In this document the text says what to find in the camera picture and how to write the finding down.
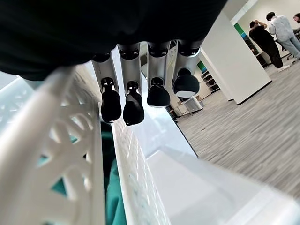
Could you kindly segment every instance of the shelf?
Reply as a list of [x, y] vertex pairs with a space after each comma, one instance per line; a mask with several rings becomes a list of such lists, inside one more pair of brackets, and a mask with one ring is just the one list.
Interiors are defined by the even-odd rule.
[[211, 87], [213, 87], [213, 86], [216, 86], [216, 85], [218, 85], [218, 84], [217, 84], [217, 83], [216, 83], [216, 84], [213, 84], [213, 85], [209, 86], [209, 88], [211, 88]]
[[209, 81], [212, 81], [213, 79], [214, 79], [214, 78], [209, 79], [208, 81], [206, 81], [206, 83], [209, 82]]
[[211, 76], [211, 74], [208, 74], [208, 75], [204, 76], [203, 79], [205, 79], [205, 78], [208, 77], [208, 76]]
[[212, 90], [211, 93], [214, 93], [214, 92], [216, 92], [217, 90], [220, 90], [220, 88], [217, 88], [217, 89]]

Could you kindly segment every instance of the black fabric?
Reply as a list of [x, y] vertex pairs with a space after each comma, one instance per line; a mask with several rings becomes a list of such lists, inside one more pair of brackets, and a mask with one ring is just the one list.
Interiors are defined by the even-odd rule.
[[260, 48], [270, 56], [271, 62], [276, 68], [283, 67], [280, 53], [275, 41], [270, 41], [268, 44], [260, 46]]
[[258, 46], [266, 45], [269, 42], [274, 41], [274, 38], [268, 31], [266, 31], [264, 26], [257, 26], [253, 28], [249, 32], [249, 36], [258, 44]]
[[116, 44], [202, 40], [226, 0], [0, 0], [0, 70], [43, 80]]

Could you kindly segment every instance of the black pants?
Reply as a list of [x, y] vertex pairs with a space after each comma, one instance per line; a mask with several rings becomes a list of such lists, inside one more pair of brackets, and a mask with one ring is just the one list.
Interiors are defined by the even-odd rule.
[[274, 64], [274, 66], [277, 68], [281, 68], [283, 66], [275, 41], [271, 41], [268, 44], [262, 45], [260, 48], [270, 56], [271, 62]]

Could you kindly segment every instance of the green wall stripe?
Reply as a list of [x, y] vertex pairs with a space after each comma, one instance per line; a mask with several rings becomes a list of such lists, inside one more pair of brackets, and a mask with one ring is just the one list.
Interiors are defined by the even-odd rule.
[[241, 35], [242, 33], [244, 33], [244, 30], [240, 27], [240, 25], [238, 23], [236, 23], [234, 25], [234, 27], [236, 28], [236, 30], [238, 31], [238, 33]]

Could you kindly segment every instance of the white plastic basket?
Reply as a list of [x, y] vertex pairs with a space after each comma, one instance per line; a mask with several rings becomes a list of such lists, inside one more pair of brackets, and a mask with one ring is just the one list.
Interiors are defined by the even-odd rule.
[[[2, 132], [0, 225], [105, 224], [98, 102], [74, 71], [54, 71]], [[127, 224], [170, 224], [137, 138], [122, 120], [113, 135]]]

